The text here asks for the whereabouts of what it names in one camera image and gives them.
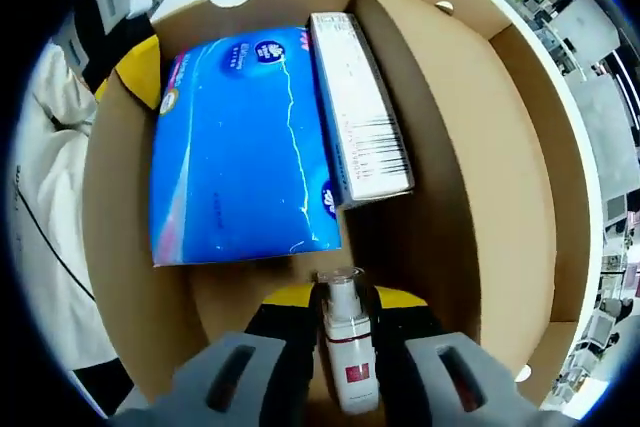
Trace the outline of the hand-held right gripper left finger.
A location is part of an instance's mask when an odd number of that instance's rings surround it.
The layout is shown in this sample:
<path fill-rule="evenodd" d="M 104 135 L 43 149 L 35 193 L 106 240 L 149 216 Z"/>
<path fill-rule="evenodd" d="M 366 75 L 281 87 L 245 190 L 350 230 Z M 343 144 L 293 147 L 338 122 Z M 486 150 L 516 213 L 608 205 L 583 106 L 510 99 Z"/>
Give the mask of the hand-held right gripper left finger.
<path fill-rule="evenodd" d="M 300 426 L 319 329 L 314 285 L 267 296 L 242 332 L 227 332 L 181 366 L 168 394 L 111 426 Z"/>

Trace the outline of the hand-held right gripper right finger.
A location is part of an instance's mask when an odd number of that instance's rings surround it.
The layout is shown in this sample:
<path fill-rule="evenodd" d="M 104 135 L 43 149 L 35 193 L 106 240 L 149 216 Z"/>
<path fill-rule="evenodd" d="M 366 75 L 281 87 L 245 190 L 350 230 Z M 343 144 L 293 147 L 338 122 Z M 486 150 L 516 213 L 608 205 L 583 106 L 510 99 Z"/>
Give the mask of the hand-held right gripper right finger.
<path fill-rule="evenodd" d="M 372 289 L 376 370 L 389 426 L 566 426 L 517 390 L 511 372 L 423 299 Z"/>

